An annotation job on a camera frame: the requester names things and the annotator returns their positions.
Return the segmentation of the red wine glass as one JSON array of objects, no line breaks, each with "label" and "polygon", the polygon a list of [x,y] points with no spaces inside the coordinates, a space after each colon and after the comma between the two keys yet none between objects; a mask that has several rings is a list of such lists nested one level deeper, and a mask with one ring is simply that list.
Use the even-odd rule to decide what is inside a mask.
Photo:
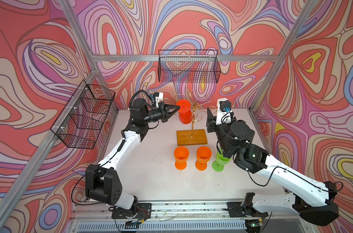
[{"label": "red wine glass", "polygon": [[180,109],[178,110],[179,121],[183,124],[191,123],[192,122],[191,103],[186,99],[182,99],[177,102],[177,106],[180,107]]}]

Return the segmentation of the orange wine glass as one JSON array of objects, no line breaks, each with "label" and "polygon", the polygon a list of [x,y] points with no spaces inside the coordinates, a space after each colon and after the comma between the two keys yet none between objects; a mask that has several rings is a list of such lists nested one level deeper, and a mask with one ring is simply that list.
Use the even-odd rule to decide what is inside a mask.
[{"label": "orange wine glass", "polygon": [[212,156],[211,149],[206,146],[201,146],[197,149],[197,161],[195,163],[196,168],[199,171],[204,171],[207,168],[207,163]]},{"label": "orange wine glass", "polygon": [[189,158],[189,150],[186,147],[180,146],[174,150],[175,167],[178,170],[184,170],[187,167]]}]

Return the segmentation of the orange front wine glass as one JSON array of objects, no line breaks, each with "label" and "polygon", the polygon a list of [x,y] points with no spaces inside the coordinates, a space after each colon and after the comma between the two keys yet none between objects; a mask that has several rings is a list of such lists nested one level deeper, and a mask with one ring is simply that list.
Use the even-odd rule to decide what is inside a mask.
[{"label": "orange front wine glass", "polygon": [[175,167],[178,170],[184,170],[187,167],[189,158],[189,150],[186,147],[180,146],[174,150]]}]

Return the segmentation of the green wine glass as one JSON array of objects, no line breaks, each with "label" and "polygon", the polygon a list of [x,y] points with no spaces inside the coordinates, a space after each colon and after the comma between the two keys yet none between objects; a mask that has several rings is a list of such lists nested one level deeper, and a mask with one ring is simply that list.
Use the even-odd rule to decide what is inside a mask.
[{"label": "green wine glass", "polygon": [[215,160],[212,162],[211,166],[214,171],[222,172],[225,168],[225,165],[228,164],[230,160],[231,158],[224,157],[224,155],[222,154],[222,150],[219,149],[215,156]]}]

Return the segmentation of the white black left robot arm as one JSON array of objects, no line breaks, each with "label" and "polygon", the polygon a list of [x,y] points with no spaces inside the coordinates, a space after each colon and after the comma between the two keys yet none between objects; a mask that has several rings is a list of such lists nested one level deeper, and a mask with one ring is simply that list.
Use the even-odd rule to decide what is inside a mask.
[{"label": "white black left robot arm", "polygon": [[121,131],[121,140],[98,164],[89,165],[85,173],[85,196],[89,199],[137,211],[137,197],[123,190],[117,170],[151,129],[149,123],[167,122],[180,106],[165,104],[163,93],[137,91],[128,104],[130,117]]}]

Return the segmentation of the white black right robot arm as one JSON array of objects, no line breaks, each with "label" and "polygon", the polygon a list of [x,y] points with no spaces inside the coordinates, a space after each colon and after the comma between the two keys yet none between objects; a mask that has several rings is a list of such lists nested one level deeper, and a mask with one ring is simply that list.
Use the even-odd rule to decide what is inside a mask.
[{"label": "white black right robot arm", "polygon": [[257,174],[288,190],[287,194],[264,196],[246,193],[239,210],[245,216],[267,216],[270,212],[300,216],[306,222],[327,226],[339,217],[334,202],[338,193],[334,182],[319,182],[280,162],[265,149],[253,144],[255,132],[243,120],[214,116],[207,110],[207,131],[217,137],[217,151],[248,174]]}]

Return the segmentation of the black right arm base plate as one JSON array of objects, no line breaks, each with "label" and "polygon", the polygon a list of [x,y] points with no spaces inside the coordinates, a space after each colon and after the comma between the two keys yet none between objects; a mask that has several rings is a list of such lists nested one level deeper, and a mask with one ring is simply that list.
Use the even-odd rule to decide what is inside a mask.
[{"label": "black right arm base plate", "polygon": [[244,206],[242,202],[227,202],[225,210],[229,212],[230,217],[268,217],[268,212],[259,212],[252,206]]}]

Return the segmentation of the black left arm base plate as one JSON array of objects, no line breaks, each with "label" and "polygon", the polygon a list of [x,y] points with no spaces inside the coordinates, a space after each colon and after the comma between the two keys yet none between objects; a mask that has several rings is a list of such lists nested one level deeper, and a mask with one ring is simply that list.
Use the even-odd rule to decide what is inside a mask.
[{"label": "black left arm base plate", "polygon": [[134,220],[147,220],[151,217],[152,203],[137,203],[129,210],[121,207],[110,207],[112,212],[112,219],[134,219]]}]

